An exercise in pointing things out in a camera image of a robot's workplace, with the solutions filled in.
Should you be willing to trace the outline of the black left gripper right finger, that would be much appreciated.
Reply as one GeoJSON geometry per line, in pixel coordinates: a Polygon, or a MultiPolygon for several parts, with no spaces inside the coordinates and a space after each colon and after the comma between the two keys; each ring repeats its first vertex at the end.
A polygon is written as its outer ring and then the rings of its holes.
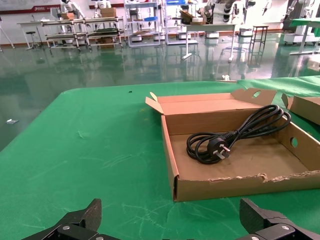
{"type": "Polygon", "coordinates": [[[319,240],[320,235],[306,230],[278,211],[258,207],[248,198],[239,202],[239,220],[248,232],[241,240],[319,240]]]}

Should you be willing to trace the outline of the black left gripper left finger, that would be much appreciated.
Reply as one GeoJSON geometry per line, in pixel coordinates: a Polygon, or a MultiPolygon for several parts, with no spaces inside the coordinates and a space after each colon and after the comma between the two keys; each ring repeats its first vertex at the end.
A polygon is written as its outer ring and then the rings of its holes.
{"type": "Polygon", "coordinates": [[[114,240],[98,233],[102,221],[102,201],[95,198],[84,209],[66,213],[54,226],[26,237],[26,240],[114,240]]]}

